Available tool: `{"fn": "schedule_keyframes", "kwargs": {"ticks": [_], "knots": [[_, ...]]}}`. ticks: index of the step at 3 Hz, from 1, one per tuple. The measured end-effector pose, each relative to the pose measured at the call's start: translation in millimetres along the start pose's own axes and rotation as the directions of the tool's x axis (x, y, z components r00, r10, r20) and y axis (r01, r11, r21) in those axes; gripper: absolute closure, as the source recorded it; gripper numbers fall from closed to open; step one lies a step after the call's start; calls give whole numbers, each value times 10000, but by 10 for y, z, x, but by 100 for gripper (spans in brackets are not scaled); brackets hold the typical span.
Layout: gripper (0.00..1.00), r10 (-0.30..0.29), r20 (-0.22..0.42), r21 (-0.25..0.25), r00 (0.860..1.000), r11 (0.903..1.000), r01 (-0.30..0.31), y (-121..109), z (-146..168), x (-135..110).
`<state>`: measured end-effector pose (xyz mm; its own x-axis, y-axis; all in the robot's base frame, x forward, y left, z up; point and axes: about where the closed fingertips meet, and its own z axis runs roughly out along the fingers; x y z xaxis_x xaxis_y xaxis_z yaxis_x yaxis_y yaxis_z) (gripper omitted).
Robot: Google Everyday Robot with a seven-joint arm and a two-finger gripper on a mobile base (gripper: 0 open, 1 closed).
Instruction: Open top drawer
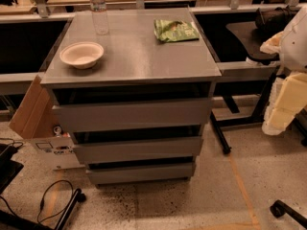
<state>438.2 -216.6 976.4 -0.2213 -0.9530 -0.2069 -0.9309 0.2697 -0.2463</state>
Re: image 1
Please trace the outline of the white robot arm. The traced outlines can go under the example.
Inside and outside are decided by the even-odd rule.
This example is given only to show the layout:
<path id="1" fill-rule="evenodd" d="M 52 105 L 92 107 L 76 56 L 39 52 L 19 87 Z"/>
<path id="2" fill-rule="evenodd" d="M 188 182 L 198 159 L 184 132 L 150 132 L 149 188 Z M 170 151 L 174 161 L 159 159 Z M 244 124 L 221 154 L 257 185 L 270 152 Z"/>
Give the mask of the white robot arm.
<path id="1" fill-rule="evenodd" d="M 260 46 L 263 53 L 278 53 L 283 70 L 291 74 L 276 78 L 266 108 L 262 130 L 279 135 L 307 106 L 307 7 L 302 7 L 282 32 Z"/>

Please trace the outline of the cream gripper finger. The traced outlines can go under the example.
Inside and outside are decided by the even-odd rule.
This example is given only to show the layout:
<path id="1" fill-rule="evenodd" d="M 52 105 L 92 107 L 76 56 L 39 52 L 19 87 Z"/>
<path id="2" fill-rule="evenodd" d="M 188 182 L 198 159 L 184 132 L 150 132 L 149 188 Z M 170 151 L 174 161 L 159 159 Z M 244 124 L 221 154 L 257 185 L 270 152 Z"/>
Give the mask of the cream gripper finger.
<path id="1" fill-rule="evenodd" d="M 279 135 L 306 106 L 306 73 L 294 73 L 285 79 L 276 78 L 265 111 L 263 132 L 267 135 Z"/>

